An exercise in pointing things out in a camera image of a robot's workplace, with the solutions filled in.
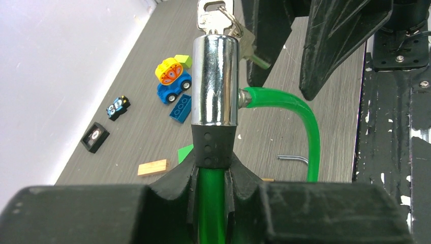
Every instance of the gray wooden floor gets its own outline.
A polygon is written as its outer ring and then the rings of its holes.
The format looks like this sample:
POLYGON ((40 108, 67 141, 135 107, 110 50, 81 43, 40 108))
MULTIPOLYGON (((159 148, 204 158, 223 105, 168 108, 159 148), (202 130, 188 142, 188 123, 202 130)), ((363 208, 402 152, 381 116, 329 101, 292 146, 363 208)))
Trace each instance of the gray wooden floor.
MULTIPOLYGON (((177 150, 192 143, 191 117, 183 125, 169 117, 174 105, 165 106, 157 97, 154 70, 165 58, 192 54, 193 40, 203 34, 196 29, 196 2, 172 0, 157 6, 93 118, 111 135, 96 154, 79 144, 57 184, 150 183, 160 175, 138 177, 139 164, 160 159, 177 164, 177 150), (129 97, 132 106, 112 122, 106 107, 121 95, 129 97)), ((242 19, 240 1, 235 15, 242 19)), ((306 24, 307 18, 295 20, 266 87, 301 97, 298 81, 306 24)), ((321 181, 351 179, 363 52, 361 46, 309 103, 320 126, 321 181)), ((244 61, 240 68, 245 87, 244 61)), ((274 108, 242 109, 239 119, 241 139, 235 141, 235 152, 247 167, 260 177, 305 180, 304 164, 276 159, 277 154, 307 157, 305 130, 295 114, 274 108)))

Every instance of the green plastic tubing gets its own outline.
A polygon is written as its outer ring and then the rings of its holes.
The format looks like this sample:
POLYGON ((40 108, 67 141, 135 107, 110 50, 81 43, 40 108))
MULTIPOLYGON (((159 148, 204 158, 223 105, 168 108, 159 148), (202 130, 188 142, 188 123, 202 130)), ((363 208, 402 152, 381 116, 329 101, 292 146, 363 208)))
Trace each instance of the green plastic tubing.
POLYGON ((320 164, 320 135, 319 126, 311 108, 299 97, 281 90, 261 87, 247 87, 245 90, 252 97, 252 101, 248 104, 247 108, 278 107, 292 110, 301 117, 309 141, 307 181, 317 182, 319 179, 320 164))
POLYGON ((225 244, 225 170, 199 168, 199 243, 225 244))

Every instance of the dots on rubber grip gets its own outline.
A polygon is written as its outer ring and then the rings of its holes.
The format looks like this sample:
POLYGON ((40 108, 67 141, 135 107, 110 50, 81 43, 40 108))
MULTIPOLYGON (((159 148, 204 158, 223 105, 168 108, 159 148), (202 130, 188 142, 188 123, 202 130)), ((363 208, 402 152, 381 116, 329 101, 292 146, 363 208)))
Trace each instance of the dots on rubber grip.
POLYGON ((208 153, 208 152, 210 153, 212 151, 212 148, 211 148, 210 145, 206 145, 205 148, 204 148, 204 150, 205 150, 206 153, 208 153))
POLYGON ((212 136, 210 133, 205 133, 204 138, 205 138, 205 140, 209 141, 209 140, 211 140, 212 136))
POLYGON ((211 165, 212 160, 211 160, 210 158, 206 158, 206 159, 204 160, 204 163, 205 163, 205 165, 211 165))

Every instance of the blue lego brick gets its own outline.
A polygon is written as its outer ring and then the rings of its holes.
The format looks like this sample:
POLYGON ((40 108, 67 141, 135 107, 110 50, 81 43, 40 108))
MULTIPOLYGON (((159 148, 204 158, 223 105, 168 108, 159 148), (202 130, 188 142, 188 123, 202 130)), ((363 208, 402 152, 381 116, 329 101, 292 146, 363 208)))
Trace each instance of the blue lego brick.
POLYGON ((174 109, 169 115, 174 120, 184 123, 187 116, 189 116, 190 111, 192 110, 192 97, 187 94, 183 94, 178 102, 176 103, 174 109))

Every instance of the wooden block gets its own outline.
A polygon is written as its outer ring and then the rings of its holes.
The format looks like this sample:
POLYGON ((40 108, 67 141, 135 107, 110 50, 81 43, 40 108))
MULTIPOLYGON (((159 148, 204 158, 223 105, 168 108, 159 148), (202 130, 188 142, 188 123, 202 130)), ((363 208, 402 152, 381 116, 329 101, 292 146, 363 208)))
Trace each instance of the wooden block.
POLYGON ((169 170, 169 160, 163 159, 150 163, 140 164, 138 167, 138 176, 152 175, 163 173, 169 170))

